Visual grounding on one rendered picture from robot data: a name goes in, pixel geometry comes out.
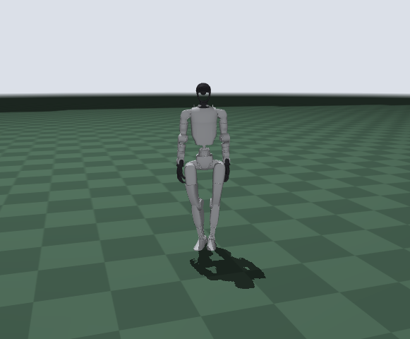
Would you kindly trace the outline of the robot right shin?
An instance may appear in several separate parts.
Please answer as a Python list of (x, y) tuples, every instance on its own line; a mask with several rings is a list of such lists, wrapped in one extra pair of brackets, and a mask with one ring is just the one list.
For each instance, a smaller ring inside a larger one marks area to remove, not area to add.
[(195, 226), (197, 227), (198, 238), (204, 240), (204, 210), (198, 210), (196, 206), (192, 206), (192, 215)]

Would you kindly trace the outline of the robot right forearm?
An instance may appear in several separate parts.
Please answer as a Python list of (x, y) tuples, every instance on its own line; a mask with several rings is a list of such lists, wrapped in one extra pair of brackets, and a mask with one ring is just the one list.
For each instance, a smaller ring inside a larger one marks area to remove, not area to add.
[(183, 160), (183, 163), (185, 162), (184, 157), (185, 157), (185, 147), (186, 147), (186, 144), (179, 143), (179, 136), (178, 136), (178, 145), (177, 145), (177, 147), (178, 147), (178, 150), (177, 150), (176, 163), (179, 165), (180, 160)]

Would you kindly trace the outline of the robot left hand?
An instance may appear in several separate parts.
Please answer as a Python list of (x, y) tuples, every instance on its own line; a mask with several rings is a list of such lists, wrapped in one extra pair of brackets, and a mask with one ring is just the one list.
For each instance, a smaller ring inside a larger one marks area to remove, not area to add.
[(226, 167), (226, 171), (225, 171), (225, 178), (224, 178), (224, 182), (228, 181), (229, 179), (229, 159), (225, 159), (225, 167)]

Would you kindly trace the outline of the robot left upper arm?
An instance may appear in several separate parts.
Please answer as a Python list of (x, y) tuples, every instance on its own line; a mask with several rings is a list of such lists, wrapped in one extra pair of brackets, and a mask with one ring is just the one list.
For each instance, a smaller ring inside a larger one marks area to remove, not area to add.
[(228, 123), (227, 123), (227, 113), (223, 109), (216, 109), (217, 110), (217, 117), (220, 119), (219, 121), (219, 129), (220, 135), (219, 140), (221, 142), (228, 142), (230, 137), (227, 133)]

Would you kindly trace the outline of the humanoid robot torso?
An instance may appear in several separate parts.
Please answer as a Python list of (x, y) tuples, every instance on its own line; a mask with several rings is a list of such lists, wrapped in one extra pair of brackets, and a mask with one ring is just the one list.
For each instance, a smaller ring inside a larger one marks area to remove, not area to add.
[(191, 135), (196, 145), (202, 145), (196, 155), (197, 170), (212, 170), (213, 156), (206, 145), (212, 145), (217, 135), (217, 110), (215, 107), (206, 105), (208, 108), (191, 108)]

